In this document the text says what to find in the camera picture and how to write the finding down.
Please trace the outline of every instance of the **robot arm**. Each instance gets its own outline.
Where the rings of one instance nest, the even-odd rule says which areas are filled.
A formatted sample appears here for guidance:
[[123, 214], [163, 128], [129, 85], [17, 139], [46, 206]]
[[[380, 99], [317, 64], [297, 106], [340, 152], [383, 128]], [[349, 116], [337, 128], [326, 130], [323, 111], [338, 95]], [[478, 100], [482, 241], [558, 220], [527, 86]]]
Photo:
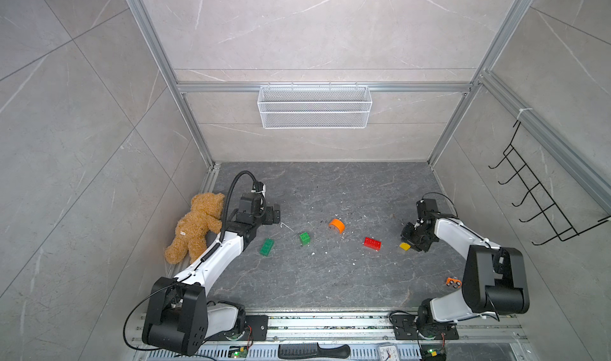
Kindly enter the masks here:
[[[253, 191], [242, 195], [238, 208], [227, 219], [231, 192], [242, 174], [253, 178]], [[159, 278], [151, 289], [142, 329], [145, 344], [192, 356], [211, 335], [244, 333], [244, 307], [227, 301], [209, 307], [207, 294], [225, 268], [256, 237], [259, 226], [280, 223], [279, 205], [266, 206], [264, 192], [263, 183], [249, 172], [236, 176], [225, 200], [223, 228], [215, 241], [184, 271], [172, 279]]]
[[442, 214], [434, 199], [422, 199], [416, 207], [418, 221], [406, 226], [403, 241], [416, 251], [427, 252], [442, 239], [467, 260], [461, 289], [423, 302], [421, 326], [528, 311], [526, 272], [519, 250], [501, 247], [470, 230], [456, 216]]

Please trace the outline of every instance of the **wall hook rack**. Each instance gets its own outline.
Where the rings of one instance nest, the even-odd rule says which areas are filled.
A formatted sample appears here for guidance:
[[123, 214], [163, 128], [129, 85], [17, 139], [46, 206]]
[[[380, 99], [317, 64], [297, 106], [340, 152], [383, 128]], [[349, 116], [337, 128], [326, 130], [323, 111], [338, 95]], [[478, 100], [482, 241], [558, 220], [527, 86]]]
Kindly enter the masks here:
[[[560, 206], [556, 203], [556, 201], [554, 200], [554, 198], [551, 196], [551, 194], [549, 194], [549, 192], [547, 191], [547, 189], [545, 188], [545, 186], [543, 186], [543, 183], [541, 183], [541, 181], [539, 180], [539, 177], [537, 177], [537, 174], [535, 174], [532, 169], [530, 168], [530, 166], [526, 163], [526, 161], [524, 161], [524, 159], [522, 158], [522, 156], [520, 155], [520, 153], [516, 150], [516, 148], [513, 146], [513, 140], [516, 137], [516, 133], [517, 130], [520, 128], [520, 122], [516, 121], [515, 124], [513, 124], [513, 126], [516, 128], [516, 130], [513, 132], [513, 136], [511, 136], [511, 141], [509, 142], [509, 145], [507, 146], [507, 148], [503, 151], [503, 158], [500, 160], [500, 162], [498, 164], [496, 164], [496, 166], [488, 166], [490, 169], [496, 169], [499, 165], [501, 165], [503, 163], [503, 161], [506, 161], [509, 163], [509, 165], [511, 165], [511, 168], [515, 171], [515, 173], [506, 181], [506, 182], [499, 182], [499, 184], [507, 184], [508, 182], [510, 182], [512, 179], [515, 178], [515, 176], [517, 175], [517, 177], [520, 179], [520, 181], [522, 181], [522, 184], [524, 185], [524, 187], [526, 188], [526, 194], [524, 194], [524, 197], [522, 198], [522, 201], [520, 201], [519, 204], [514, 204], [511, 203], [513, 206], [518, 207], [521, 206], [524, 201], [526, 200], [526, 197], [528, 197], [529, 195], [533, 198], [533, 200], [535, 201], [535, 203], [537, 204], [537, 206], [539, 207], [539, 212], [536, 213], [534, 216], [532, 216], [530, 219], [527, 220], [522, 220], [520, 219], [520, 222], [526, 223], [526, 222], [530, 222], [531, 220], [535, 219], [536, 217], [538, 217], [539, 215], [543, 214], [543, 216], [545, 217], [545, 219], [547, 220], [547, 223], [549, 223], [549, 225], [552, 227], [552, 229], [554, 230], [554, 236], [552, 236], [551, 238], [549, 238], [548, 240], [542, 242], [542, 243], [535, 243], [533, 241], [531, 241], [532, 244], [534, 244], [535, 246], [540, 246], [541, 244], [546, 244], [547, 242], [558, 238], [560, 239], [562, 242], [564, 241], [568, 241], [571, 238], [574, 238], [577, 235], [581, 235], [583, 233], [585, 233], [586, 231], [591, 230], [592, 228], [598, 227], [601, 224], [604, 224], [606, 222], [608, 222], [609, 218], [611, 218], [611, 216], [607, 216], [605, 218], [599, 219], [597, 221], [597, 223], [589, 228], [586, 228], [583, 231], [577, 231], [577, 229], [573, 226], [573, 224], [571, 223], [571, 221], [566, 217], [565, 213], [562, 211], [562, 209], [560, 208]], [[514, 163], [511, 162], [511, 159], [509, 159], [509, 154], [511, 153], [515, 153], [520, 160], [522, 160], [523, 165], [517, 169], [516, 165]], [[524, 181], [522, 175], [520, 174], [520, 172], [523, 169], [527, 169], [533, 177], [535, 177], [535, 180], [537, 181], [535, 183], [534, 186], [532, 187], [528, 187], [528, 185], [526, 184], [526, 182]], [[545, 193], [547, 194], [547, 196], [549, 197], [549, 199], [552, 201], [552, 204], [550, 204], [549, 206], [547, 206], [546, 208], [541, 207], [541, 204], [539, 203], [539, 201], [537, 200], [537, 198], [535, 197], [535, 195], [533, 194], [533, 190], [535, 190], [535, 188], [537, 187], [541, 187], [541, 189], [543, 189], [545, 191]], [[556, 230], [556, 228], [554, 227], [554, 224], [552, 223], [551, 220], [549, 220], [549, 217], [546, 215], [546, 211], [551, 209], [552, 207], [556, 207], [556, 209], [562, 214], [562, 217], [568, 222], [569, 224], [569, 228], [567, 228], [566, 230], [562, 231], [562, 232], [558, 232], [558, 230]], [[575, 234], [570, 235], [568, 238], [562, 238], [560, 235], [567, 233], [569, 231], [573, 231]]]

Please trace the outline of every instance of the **black comb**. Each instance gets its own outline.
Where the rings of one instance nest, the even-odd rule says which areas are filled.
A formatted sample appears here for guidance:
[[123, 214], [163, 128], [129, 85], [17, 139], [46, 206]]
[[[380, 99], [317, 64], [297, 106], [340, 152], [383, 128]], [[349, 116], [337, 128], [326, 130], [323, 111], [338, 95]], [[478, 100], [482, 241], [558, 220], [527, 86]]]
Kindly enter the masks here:
[[318, 343], [281, 344], [278, 346], [278, 357], [283, 360], [302, 360], [314, 357], [348, 358], [350, 347], [342, 345], [339, 348], [325, 349], [319, 347]]

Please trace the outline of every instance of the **white wire basket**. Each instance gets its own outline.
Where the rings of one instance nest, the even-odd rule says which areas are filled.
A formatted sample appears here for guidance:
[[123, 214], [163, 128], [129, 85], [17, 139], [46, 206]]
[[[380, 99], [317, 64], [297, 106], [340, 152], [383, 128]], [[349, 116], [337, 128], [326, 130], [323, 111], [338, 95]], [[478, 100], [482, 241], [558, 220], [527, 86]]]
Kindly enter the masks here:
[[367, 86], [262, 86], [256, 104], [265, 129], [365, 128], [371, 111]]

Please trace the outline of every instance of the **brown teddy bear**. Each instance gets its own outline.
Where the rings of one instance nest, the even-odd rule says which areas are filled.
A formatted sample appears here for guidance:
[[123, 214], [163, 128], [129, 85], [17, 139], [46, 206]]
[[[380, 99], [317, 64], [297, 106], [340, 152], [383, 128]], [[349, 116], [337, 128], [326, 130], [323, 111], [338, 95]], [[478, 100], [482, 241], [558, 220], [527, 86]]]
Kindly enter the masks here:
[[191, 211], [176, 225], [172, 244], [165, 249], [165, 260], [171, 265], [178, 264], [189, 250], [191, 261], [199, 258], [206, 250], [208, 230], [221, 232], [221, 211], [225, 195], [212, 192], [198, 194], [191, 199]]

